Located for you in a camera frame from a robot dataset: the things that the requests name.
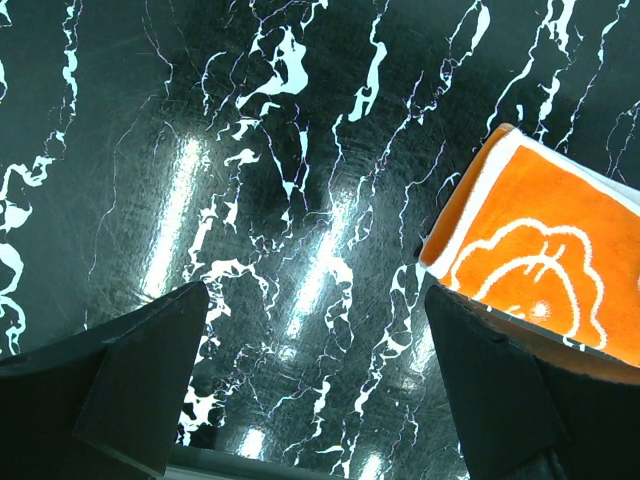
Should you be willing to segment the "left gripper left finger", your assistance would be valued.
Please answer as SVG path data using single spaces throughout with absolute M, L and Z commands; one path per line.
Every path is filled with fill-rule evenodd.
M 2 360 L 2 478 L 163 476 L 207 309 L 205 285 L 192 282 Z

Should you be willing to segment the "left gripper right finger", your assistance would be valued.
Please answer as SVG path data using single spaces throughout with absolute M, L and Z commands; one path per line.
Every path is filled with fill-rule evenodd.
M 439 285 L 425 309 L 471 478 L 638 478 L 638 368 Z

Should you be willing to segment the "orange white patterned towel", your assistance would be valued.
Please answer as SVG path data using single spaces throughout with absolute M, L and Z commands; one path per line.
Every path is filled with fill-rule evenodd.
M 509 124 L 487 139 L 419 255 L 441 285 L 527 327 L 639 363 L 639 192 Z

